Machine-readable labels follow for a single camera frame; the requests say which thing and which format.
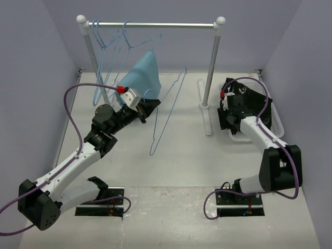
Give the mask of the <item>black white patterned trousers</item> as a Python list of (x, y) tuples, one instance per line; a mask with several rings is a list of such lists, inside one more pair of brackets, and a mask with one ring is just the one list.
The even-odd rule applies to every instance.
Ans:
[(272, 126), (271, 104), (273, 100), (238, 82), (227, 78), (220, 91), (220, 104), (217, 109), (220, 128), (230, 130), (235, 135), (240, 131), (240, 121), (250, 116), (259, 116), (263, 124)]

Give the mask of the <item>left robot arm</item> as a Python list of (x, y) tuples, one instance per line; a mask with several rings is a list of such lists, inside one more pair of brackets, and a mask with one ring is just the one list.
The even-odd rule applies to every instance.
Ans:
[(91, 131), (68, 158), (37, 180), (26, 179), (20, 184), (18, 211), (43, 231), (76, 205), (105, 202), (108, 185), (98, 177), (87, 179), (82, 186), (71, 191), (65, 189), (85, 169), (111, 151), (117, 142), (114, 134), (137, 119), (145, 123), (160, 103), (158, 99), (140, 99), (136, 107), (123, 105), (119, 111), (108, 104), (100, 105), (95, 110)]

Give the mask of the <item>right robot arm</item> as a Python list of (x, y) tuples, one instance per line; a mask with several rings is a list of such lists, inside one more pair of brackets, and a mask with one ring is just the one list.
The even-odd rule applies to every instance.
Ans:
[(259, 172), (234, 181), (233, 201), (242, 204), (250, 195), (270, 192), (284, 197), (282, 191), (287, 189), (295, 191), (288, 199), (296, 199), (302, 184), (300, 148), (275, 136), (246, 106), (240, 94), (221, 92), (218, 115), (221, 129), (229, 130), (232, 135), (246, 135), (262, 153)]

